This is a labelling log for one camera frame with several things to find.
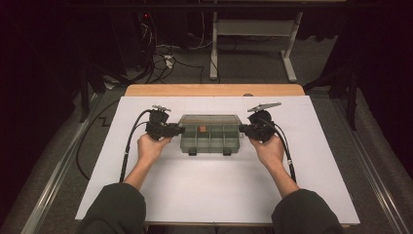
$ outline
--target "person's right hand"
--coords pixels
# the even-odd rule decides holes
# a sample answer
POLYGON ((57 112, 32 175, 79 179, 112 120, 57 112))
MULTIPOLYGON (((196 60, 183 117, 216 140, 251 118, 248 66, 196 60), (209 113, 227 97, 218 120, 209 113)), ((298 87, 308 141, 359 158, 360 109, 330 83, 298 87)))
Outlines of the person's right hand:
POLYGON ((249 141, 255 147, 259 161, 267 169, 282 165, 284 150, 282 141, 278 136, 271 136, 271 138, 264 143, 252 138, 250 138, 249 141))
POLYGON ((165 137, 160 140, 151 138, 148 134, 142 135, 137 141, 137 160, 152 165, 162 153, 164 147, 170 143, 171 138, 165 137))

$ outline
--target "wooden table edge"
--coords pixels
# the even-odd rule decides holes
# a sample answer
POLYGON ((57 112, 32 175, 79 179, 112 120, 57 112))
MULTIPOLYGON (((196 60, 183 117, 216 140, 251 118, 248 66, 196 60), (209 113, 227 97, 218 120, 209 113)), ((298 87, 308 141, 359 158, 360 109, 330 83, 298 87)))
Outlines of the wooden table edge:
POLYGON ((130 85, 126 97, 304 96, 297 84, 156 84, 130 85))

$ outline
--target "person's left hand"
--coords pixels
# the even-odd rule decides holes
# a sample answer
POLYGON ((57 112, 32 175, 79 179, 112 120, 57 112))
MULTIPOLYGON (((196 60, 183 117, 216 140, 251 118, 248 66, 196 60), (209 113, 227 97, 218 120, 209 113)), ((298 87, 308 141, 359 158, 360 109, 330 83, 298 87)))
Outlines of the person's left hand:
POLYGON ((137 160, 152 165, 158 160, 165 145, 170 143, 170 141, 170 137, 155 140, 148 134, 142 135, 137 141, 137 160))

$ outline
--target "gray compartment box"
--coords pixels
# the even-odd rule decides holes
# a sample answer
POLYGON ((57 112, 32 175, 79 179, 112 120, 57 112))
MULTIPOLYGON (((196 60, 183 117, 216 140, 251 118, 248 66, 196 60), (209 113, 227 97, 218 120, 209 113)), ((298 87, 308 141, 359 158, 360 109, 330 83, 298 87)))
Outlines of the gray compartment box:
POLYGON ((240 149, 241 124, 238 115, 183 115, 179 126, 185 127, 180 147, 191 156, 197 153, 222 153, 225 156, 240 149))

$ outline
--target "black device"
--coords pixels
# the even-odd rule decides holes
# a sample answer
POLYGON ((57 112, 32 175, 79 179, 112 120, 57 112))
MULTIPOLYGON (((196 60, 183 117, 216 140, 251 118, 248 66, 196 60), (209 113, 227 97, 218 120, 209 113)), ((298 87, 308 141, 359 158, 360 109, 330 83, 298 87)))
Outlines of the black device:
POLYGON ((261 140, 265 142, 271 138, 272 135, 276 133, 276 124, 271 118, 271 114, 265 110, 273 106, 281 105, 278 103, 272 104, 259 104, 258 106, 251 108, 248 112, 254 111, 248 117, 250 125, 239 125, 240 133, 244 133, 247 137, 251 137, 256 140, 261 140))
POLYGON ((291 178, 292 180, 294 180, 294 182, 297 182, 285 134, 283 133, 282 129, 274 123, 271 114, 267 110, 265 110, 267 108, 277 105, 281 105, 281 103, 277 102, 271 104, 259 104, 249 109, 248 112, 254 111, 254 113, 248 117, 248 120, 251 124, 241 124, 238 125, 238 128, 240 130, 240 133, 244 133, 247 137, 256 140, 261 140, 263 143, 269 140, 274 134, 277 134, 280 140, 282 141, 282 146, 285 150, 285 155, 289 166, 291 178))
POLYGON ((149 122, 146 123, 146 133, 155 139, 159 140, 161 137, 174 137, 185 133, 185 127, 179 127, 178 124, 169 123, 167 119, 169 115, 165 111, 170 111, 162 106, 153 105, 156 109, 150 110, 149 122))
POLYGON ((125 179, 129 151, 131 148, 131 137, 133 136, 133 133, 137 129, 137 127, 146 123, 146 133, 148 133, 148 135, 155 140, 159 140, 161 137, 174 137, 178 136, 179 134, 185 133, 185 127, 179 127, 178 124, 173 123, 167 124, 167 119, 169 118, 169 115, 165 111, 170 111, 169 109, 166 109, 160 105, 152 105, 152 107, 154 107, 155 109, 146 109, 142 113, 140 113, 136 121, 134 122, 133 127, 131 128, 131 133, 128 138, 127 147, 125 148, 124 163, 122 164, 121 177, 119 179, 119 182, 122 182, 125 179), (140 118, 145 113, 149 113, 149 121, 139 124, 140 118))

